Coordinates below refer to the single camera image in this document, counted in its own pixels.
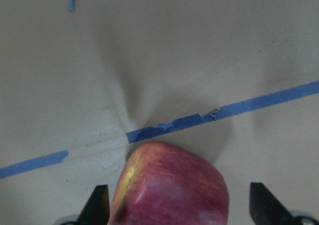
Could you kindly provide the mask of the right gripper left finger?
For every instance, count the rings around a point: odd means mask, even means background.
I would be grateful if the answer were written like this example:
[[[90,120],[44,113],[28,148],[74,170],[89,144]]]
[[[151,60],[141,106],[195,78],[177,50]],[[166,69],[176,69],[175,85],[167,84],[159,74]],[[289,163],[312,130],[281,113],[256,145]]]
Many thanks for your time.
[[[109,217],[108,185],[98,185],[94,188],[77,220],[67,221],[62,225],[107,225]]]

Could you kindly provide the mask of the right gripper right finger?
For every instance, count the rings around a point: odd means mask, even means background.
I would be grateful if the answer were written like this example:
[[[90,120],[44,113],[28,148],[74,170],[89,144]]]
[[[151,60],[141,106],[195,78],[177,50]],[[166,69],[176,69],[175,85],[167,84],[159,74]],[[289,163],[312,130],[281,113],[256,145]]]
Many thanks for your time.
[[[256,225],[317,225],[315,218],[292,215],[261,182],[250,183],[249,214]]]

